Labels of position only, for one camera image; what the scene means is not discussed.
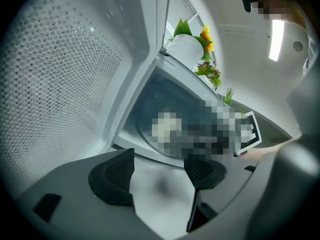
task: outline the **white plastic panel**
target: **white plastic panel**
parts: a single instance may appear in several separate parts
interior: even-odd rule
[[[1,171],[15,198],[108,147],[161,48],[168,0],[28,0],[0,44]]]
[[[137,131],[136,120],[137,119],[131,114],[127,119],[127,122],[124,125],[123,129],[114,137],[113,143],[125,149],[128,147],[134,148],[134,152],[143,157],[183,168],[184,162],[182,160],[165,156],[146,143],[146,141]]]
[[[135,213],[163,240],[187,235],[195,188],[183,168],[136,156],[130,181]]]
[[[211,106],[222,106],[223,102],[219,96],[190,69],[170,56],[159,54],[157,59],[157,68],[160,73],[163,72],[166,78],[175,82],[200,100],[208,101]]]

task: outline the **ceiling light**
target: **ceiling light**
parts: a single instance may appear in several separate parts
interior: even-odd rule
[[[269,58],[278,61],[282,40],[284,38],[285,22],[282,20],[272,21],[272,40]]]

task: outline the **perforated lid panel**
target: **perforated lid panel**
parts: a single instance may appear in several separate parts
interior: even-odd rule
[[[103,129],[124,76],[137,73],[131,28],[139,27],[136,38],[148,48],[147,37],[141,38],[146,36],[142,13],[136,13],[139,22],[129,25],[126,9],[132,1],[117,2],[27,0],[5,33],[0,44],[0,162],[13,197],[97,143],[102,138],[97,127]],[[145,59],[136,56],[136,65]]]

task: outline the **white wall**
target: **white wall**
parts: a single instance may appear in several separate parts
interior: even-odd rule
[[[300,134],[286,98],[302,77],[308,37],[300,27],[285,24],[277,62],[269,59],[272,24],[256,9],[245,12],[242,0],[191,0],[211,28],[221,69],[219,94],[231,87],[233,99],[261,113],[289,135]],[[294,41],[304,45],[293,50]]]

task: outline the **yellow flower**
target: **yellow flower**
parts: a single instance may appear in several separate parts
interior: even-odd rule
[[[201,37],[203,37],[205,40],[208,40],[208,41],[213,41],[213,38],[210,36],[210,28],[209,28],[209,26],[207,26],[206,24],[204,25],[204,27],[202,28],[202,32],[201,32]],[[207,47],[206,47],[206,49],[208,50],[208,51],[211,51],[211,52],[213,52],[214,51],[214,45],[215,45],[215,43],[214,42],[212,42],[212,43],[210,43]]]
[[[208,44],[208,46],[206,47],[206,49],[207,49],[208,51],[213,52],[213,51],[215,50],[215,49],[214,49],[214,46],[215,46],[215,42],[212,42],[212,43]]]

